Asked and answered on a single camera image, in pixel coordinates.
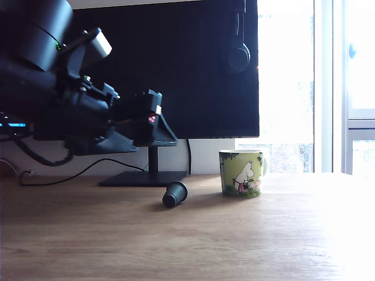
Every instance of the monitor stand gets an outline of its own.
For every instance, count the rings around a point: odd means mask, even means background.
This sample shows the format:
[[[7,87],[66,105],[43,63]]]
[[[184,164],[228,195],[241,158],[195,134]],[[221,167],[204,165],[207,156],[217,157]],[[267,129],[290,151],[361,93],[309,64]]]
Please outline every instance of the monitor stand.
[[[172,181],[182,180],[187,171],[160,172],[158,168],[158,147],[148,148],[148,172],[123,172],[99,183],[99,186],[155,186],[165,187]]]

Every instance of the moomin mug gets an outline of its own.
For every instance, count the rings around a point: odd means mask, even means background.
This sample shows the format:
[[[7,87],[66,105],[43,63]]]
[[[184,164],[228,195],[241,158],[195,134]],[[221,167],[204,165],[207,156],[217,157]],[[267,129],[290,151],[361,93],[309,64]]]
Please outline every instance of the moomin mug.
[[[262,150],[221,150],[219,161],[223,195],[254,198],[261,194],[267,172]]]

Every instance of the wooden desk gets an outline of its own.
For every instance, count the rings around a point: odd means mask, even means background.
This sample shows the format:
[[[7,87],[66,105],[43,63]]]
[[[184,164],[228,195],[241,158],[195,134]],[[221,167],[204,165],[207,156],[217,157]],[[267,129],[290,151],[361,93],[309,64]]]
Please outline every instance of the wooden desk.
[[[2,183],[2,280],[375,280],[374,186],[354,177],[271,174],[239,200],[193,176],[172,210],[99,180]]]

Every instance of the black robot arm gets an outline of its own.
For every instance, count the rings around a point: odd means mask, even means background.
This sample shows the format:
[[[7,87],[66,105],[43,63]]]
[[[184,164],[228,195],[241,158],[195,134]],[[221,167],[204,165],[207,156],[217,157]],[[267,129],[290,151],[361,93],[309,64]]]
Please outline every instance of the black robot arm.
[[[6,42],[0,46],[0,111],[33,123],[37,141],[64,141],[69,159],[176,145],[160,93],[149,90],[119,104],[113,87],[99,90],[80,75],[82,67],[107,57],[111,46],[99,28],[61,44],[72,15],[66,0],[0,2],[0,36]],[[14,140],[10,127],[8,132]]]

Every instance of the black monitor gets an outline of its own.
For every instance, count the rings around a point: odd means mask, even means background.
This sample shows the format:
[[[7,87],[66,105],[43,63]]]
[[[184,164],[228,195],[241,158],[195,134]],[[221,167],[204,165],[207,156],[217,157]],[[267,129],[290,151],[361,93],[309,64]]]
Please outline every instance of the black monitor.
[[[79,9],[66,41],[78,31],[100,27],[112,52],[81,75],[94,84],[109,83],[123,102],[147,89],[161,92],[163,115],[179,139],[257,137],[257,1],[246,3],[244,43],[251,59],[240,73],[228,70],[241,19],[234,2]],[[241,7],[244,0],[238,2]]]

